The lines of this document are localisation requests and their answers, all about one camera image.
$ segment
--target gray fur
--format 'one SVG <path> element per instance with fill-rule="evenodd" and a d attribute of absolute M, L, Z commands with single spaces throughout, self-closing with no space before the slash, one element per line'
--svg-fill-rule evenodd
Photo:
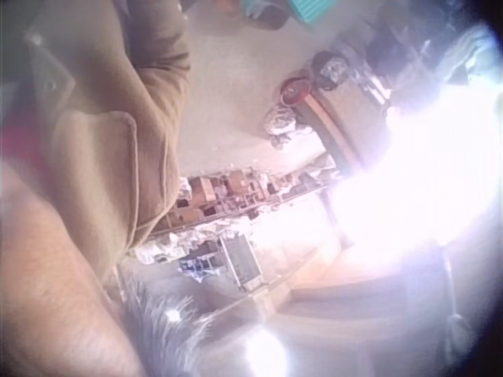
<path fill-rule="evenodd" d="M 148 377 L 197 376 L 199 345 L 207 320 L 196 318 L 190 298 L 176 302 L 153 295 L 132 275 L 122 280 L 125 325 Z M 166 312 L 180 312 L 181 320 L 169 321 Z"/>

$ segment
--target red fabric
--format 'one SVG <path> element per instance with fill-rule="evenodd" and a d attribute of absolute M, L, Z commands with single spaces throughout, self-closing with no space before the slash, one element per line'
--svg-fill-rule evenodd
<path fill-rule="evenodd" d="M 2 125 L 2 156 L 26 163 L 42 180 L 46 167 L 42 158 L 39 118 L 30 108 L 11 111 Z"/>

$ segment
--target floor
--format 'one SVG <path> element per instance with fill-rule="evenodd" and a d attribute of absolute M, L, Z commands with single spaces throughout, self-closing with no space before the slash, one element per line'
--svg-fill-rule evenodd
<path fill-rule="evenodd" d="M 187 13 L 193 76 L 178 142 L 182 175 L 232 167 L 288 173 L 321 154 L 316 135 L 277 152 L 261 122 L 281 82 L 379 3 L 339 0 L 314 27 L 290 20 L 280 31 L 241 27 L 208 0 L 196 4 Z"/>
<path fill-rule="evenodd" d="M 446 247 L 460 315 L 477 335 L 501 295 L 501 201 L 474 221 Z M 288 361 L 286 376 L 354 377 L 423 376 L 439 373 L 439 345 L 446 326 L 443 273 L 431 259 L 410 256 L 419 268 L 402 274 L 402 288 L 377 294 L 374 283 L 352 285 L 325 300 L 295 300 L 263 327 L 279 339 Z M 404 259 L 403 266 L 410 267 Z M 349 256 L 340 262 L 354 264 Z M 353 271 L 362 272 L 360 265 Z M 338 268 L 340 275 L 349 273 Z M 252 377 L 247 347 L 253 333 L 222 348 L 220 357 L 204 360 L 204 376 Z M 264 350 L 263 364 L 276 365 L 274 349 Z"/>

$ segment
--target teal object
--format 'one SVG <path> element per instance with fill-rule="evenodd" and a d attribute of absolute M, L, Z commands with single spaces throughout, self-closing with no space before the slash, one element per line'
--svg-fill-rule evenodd
<path fill-rule="evenodd" d="M 241 10 L 243 13 L 246 15 L 248 13 L 248 10 L 255 4 L 253 0 L 241 0 Z"/>
<path fill-rule="evenodd" d="M 313 24 L 323 16 L 336 0 L 289 0 L 297 18 L 306 24 Z"/>

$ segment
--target clothing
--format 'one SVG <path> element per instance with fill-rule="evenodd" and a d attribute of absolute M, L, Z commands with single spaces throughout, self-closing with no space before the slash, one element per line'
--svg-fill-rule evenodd
<path fill-rule="evenodd" d="M 177 0 L 127 9 L 123 27 L 111 0 L 45 0 L 26 35 L 54 205 L 100 279 L 178 194 L 185 20 Z"/>
<path fill-rule="evenodd" d="M 25 90 L 19 90 L 19 93 L 24 97 L 22 103 L 20 98 L 16 98 L 13 108 L 3 119 L 0 134 L 2 158 L 22 163 L 34 175 L 34 179 L 46 186 L 46 166 L 40 148 L 40 126 L 35 104 L 32 96 L 26 98 Z"/>
<path fill-rule="evenodd" d="M 501 82 L 501 55 L 487 24 L 475 24 L 464 31 L 443 54 L 434 74 L 440 82 L 447 82 L 461 67 L 468 76 L 487 76 Z"/>

